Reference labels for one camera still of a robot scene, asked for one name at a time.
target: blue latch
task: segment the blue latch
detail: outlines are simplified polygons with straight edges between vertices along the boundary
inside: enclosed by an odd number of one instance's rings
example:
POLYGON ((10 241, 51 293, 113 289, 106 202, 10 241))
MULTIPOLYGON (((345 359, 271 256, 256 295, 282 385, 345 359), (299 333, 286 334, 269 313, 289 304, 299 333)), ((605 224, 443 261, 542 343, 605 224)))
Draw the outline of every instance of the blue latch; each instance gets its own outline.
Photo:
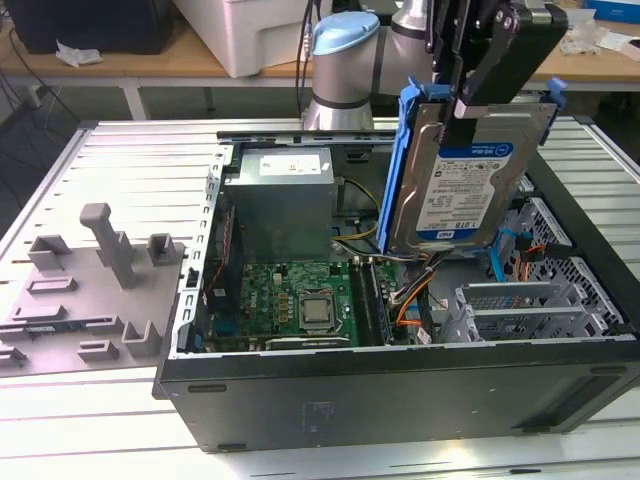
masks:
POLYGON ((567 99, 564 96, 564 91, 567 89, 567 82, 559 79, 558 77, 551 77, 551 80, 547 82, 547 87, 549 87, 549 93, 545 95, 543 101, 546 103, 555 103, 557 105, 556 111, 551 115, 549 122, 547 123, 547 129, 540 140, 540 145, 544 145, 549 137, 549 133, 551 133, 551 127, 553 123, 558 118, 558 115, 564 110, 564 107, 567 105, 567 99))

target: wooden table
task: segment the wooden table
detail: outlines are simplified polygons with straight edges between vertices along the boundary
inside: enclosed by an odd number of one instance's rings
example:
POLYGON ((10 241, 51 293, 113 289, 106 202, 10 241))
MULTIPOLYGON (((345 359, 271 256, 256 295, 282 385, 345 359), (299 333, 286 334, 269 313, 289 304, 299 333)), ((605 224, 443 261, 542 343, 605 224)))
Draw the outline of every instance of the wooden table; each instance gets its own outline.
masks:
MULTIPOLYGON (((640 36, 640 25, 601 22, 612 31, 640 36)), ((37 85, 8 40, 9 29, 0 35, 0 67, 16 86, 37 85)), ((295 63, 277 65, 258 75, 230 78, 196 33, 185 23, 176 25, 172 41, 160 55, 104 54, 104 62, 70 67, 55 55, 31 55, 19 46, 28 65, 50 86, 117 86, 126 96, 131 116, 147 119, 141 87, 292 87, 295 63)), ((308 76, 313 72, 309 65, 308 76)), ((618 52, 602 50, 600 55, 565 56, 559 47, 540 66, 526 88, 544 88, 552 75, 569 82, 574 91, 640 91, 640 63, 618 52)))

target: sticker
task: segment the sticker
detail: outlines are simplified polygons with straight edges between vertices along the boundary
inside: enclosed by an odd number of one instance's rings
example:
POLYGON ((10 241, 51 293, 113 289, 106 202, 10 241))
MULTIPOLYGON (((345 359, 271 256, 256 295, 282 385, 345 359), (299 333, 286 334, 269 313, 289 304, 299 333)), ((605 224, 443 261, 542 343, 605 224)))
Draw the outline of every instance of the sticker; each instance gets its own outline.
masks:
POLYGON ((418 236, 452 240, 472 235, 495 193, 491 178, 509 163, 512 153, 511 143, 441 149, 418 217, 418 236))
POLYGON ((434 298, 436 304, 431 307, 431 310, 448 310, 449 309, 449 299, 447 298, 434 298))
POLYGON ((260 159, 260 176, 320 175, 319 155, 265 155, 260 159))
POLYGON ((418 340, 420 340, 420 343, 423 345, 429 345, 431 343, 431 335, 425 332, 424 328, 422 327, 418 329, 417 337, 418 337, 418 340))
POLYGON ((55 332, 56 329, 54 327, 29 327, 27 328, 27 332, 29 333, 41 333, 41 332, 55 332))

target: gray fixture base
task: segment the gray fixture base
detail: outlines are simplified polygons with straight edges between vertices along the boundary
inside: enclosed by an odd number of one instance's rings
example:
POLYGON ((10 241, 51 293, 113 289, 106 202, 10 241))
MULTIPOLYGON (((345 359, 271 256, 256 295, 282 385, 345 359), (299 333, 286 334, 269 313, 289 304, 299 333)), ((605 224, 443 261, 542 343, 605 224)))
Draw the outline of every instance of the gray fixture base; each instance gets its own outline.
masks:
MULTIPOLYGON (((165 238, 151 241, 164 242, 165 238)), ((150 255, 147 245, 131 248, 132 289, 120 286, 103 265, 98 248, 58 250, 50 256, 62 267, 57 271, 34 267, 10 317, 0 323, 0 348, 11 349, 0 362, 0 377, 157 364, 184 245, 171 243, 174 261, 163 258, 161 265, 156 250, 150 255), (147 331, 151 338, 144 343, 147 331), (103 353, 88 348, 98 344, 104 346, 103 353)))

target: aluminum profile table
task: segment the aluminum profile table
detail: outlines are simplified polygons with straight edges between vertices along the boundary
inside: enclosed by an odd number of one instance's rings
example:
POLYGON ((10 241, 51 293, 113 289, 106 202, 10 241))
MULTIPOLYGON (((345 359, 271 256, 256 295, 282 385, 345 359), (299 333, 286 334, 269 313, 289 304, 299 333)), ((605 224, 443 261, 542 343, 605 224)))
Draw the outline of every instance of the aluminum profile table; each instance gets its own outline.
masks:
MULTIPOLYGON (((77 223, 85 202, 109 202, 114 227, 131 232, 132 243, 155 231, 188 242, 216 131, 297 126, 287 120, 104 122, 79 131, 0 242, 0 315, 31 268, 26 251, 36 235, 62 229, 70 246, 93 244, 77 223)), ((572 119, 556 123, 541 153, 638 275, 637 254, 626 247, 640 230, 633 164, 595 127, 572 119), (623 207, 620 216, 616 206, 623 207)), ((141 368, 0 379, 3 478, 640 476, 640 389, 565 435, 206 455, 171 403, 151 397, 154 375, 154 368, 141 368)), ((425 408, 437 415, 437 405, 425 408)))

